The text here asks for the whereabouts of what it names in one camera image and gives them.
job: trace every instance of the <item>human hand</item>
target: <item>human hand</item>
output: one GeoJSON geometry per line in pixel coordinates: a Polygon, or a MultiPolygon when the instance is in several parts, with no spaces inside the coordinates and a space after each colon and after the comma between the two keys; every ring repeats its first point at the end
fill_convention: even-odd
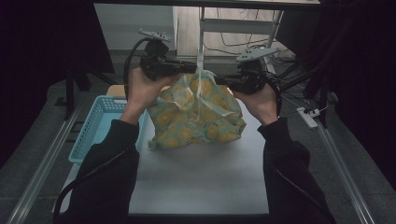
{"type": "Polygon", "coordinates": [[[253,94],[233,91],[233,96],[241,100],[248,112],[262,125],[265,126],[277,120],[276,94],[268,84],[253,94]]]}
{"type": "Polygon", "coordinates": [[[131,71],[128,78],[128,103],[120,120],[137,124],[140,116],[158,97],[165,86],[171,85],[178,76],[163,77],[153,81],[138,67],[131,71]]]}

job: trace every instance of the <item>white power strip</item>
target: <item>white power strip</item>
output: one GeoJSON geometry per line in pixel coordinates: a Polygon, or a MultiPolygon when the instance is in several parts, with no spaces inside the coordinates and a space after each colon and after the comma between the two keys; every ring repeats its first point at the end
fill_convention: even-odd
{"type": "Polygon", "coordinates": [[[312,119],[312,117],[309,114],[305,114],[304,110],[305,108],[303,107],[297,108],[298,113],[300,114],[301,118],[303,118],[306,125],[308,125],[310,129],[317,128],[318,124],[312,119]]]}

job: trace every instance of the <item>crumpled fabric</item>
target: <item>crumpled fabric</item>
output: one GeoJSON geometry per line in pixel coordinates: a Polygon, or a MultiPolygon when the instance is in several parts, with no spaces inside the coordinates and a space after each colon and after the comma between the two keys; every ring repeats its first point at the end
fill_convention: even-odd
{"type": "Polygon", "coordinates": [[[198,69],[162,91],[148,108],[155,127],[150,148],[227,143],[239,139],[246,123],[241,107],[214,74],[198,69]]]}

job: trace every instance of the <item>blue plastic basket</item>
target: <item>blue plastic basket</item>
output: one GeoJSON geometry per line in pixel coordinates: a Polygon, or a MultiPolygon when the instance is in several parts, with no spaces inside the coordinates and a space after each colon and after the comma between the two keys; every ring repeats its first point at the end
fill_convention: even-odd
{"type": "MultiPolygon", "coordinates": [[[[96,97],[90,113],[81,128],[76,143],[69,155],[73,163],[81,164],[93,144],[101,143],[110,129],[111,120],[119,119],[126,105],[125,98],[113,96],[96,97]]],[[[136,149],[140,151],[143,131],[146,127],[147,111],[139,119],[139,137],[136,149]]]]}

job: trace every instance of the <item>person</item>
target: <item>person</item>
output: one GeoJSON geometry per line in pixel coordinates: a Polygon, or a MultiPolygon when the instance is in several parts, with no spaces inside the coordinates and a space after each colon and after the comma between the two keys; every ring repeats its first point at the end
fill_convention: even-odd
{"type": "MultiPolygon", "coordinates": [[[[72,191],[68,209],[57,223],[126,223],[129,202],[136,182],[139,153],[134,146],[139,135],[138,120],[161,92],[177,77],[157,81],[147,78],[141,68],[129,75],[128,102],[120,119],[111,121],[100,144],[93,145],[81,164],[77,179],[94,173],[72,191]],[[111,164],[93,172],[97,167],[111,164]]],[[[274,91],[268,86],[246,95],[233,92],[262,126],[265,138],[263,174],[271,223],[334,223],[323,191],[308,171],[309,151],[292,141],[287,118],[276,114],[274,91]]]]}

